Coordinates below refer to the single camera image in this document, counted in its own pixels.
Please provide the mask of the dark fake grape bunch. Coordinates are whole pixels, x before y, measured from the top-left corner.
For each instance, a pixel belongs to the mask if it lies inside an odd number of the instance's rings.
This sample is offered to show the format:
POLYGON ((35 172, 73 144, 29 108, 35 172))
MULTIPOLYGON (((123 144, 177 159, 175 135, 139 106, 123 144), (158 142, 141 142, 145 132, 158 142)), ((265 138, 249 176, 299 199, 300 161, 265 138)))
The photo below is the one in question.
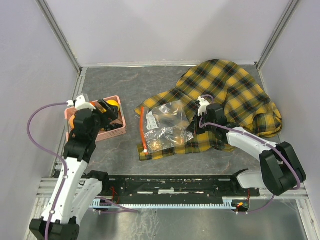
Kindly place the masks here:
POLYGON ((104 131, 104 132, 109 132, 109 131, 113 131, 113 130, 116 130, 116 129, 120 129, 122 128, 124 125, 121 124, 121 123, 108 123, 108 124, 105 124, 101 130, 104 131))

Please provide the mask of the clear zip top bag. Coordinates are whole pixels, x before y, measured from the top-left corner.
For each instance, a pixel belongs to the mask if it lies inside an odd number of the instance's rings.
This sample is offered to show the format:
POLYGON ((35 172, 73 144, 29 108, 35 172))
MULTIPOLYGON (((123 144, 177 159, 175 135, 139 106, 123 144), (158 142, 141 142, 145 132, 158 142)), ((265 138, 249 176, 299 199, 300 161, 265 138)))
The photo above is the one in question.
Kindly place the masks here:
POLYGON ((194 138, 183 103, 169 102, 152 110, 140 108, 139 130, 144 154, 185 145, 194 138))

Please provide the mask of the orange fake tangerine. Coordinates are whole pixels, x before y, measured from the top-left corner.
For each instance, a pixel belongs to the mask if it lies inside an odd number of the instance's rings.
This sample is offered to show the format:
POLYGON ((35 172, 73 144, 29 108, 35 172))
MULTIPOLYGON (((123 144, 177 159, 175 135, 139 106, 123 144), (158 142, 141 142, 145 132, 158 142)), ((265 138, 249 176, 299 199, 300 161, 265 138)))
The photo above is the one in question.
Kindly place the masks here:
POLYGON ((75 120, 75 114, 73 114, 70 118, 69 118, 69 126, 71 129, 74 129, 75 128, 75 125, 74 125, 74 120, 75 120))

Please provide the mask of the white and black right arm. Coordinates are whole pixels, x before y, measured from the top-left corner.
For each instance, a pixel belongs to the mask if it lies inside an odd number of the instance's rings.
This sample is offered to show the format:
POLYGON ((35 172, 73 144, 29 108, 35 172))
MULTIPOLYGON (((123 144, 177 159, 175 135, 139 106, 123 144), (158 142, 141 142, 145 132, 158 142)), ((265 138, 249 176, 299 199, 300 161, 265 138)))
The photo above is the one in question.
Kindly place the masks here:
POLYGON ((240 196, 251 188, 266 188, 280 196, 297 189, 307 179, 290 143, 267 141, 228 122, 220 104, 197 100, 195 108, 197 113, 190 124, 195 134, 211 132, 218 140, 246 152, 260 163, 260 170, 243 170, 229 183, 234 195, 240 196))

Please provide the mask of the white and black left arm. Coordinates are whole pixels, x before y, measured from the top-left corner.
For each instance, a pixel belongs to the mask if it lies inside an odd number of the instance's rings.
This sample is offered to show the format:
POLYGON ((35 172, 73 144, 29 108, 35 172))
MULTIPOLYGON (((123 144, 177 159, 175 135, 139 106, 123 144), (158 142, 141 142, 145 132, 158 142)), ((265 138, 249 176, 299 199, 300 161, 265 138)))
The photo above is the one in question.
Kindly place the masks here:
POLYGON ((41 217, 32 219, 29 225, 38 240, 76 240, 91 203, 111 189, 106 172, 92 171, 80 192, 76 192, 96 149, 99 131, 107 125, 108 118, 83 95, 67 101, 66 105, 76 109, 74 128, 60 157, 62 170, 51 199, 41 217))

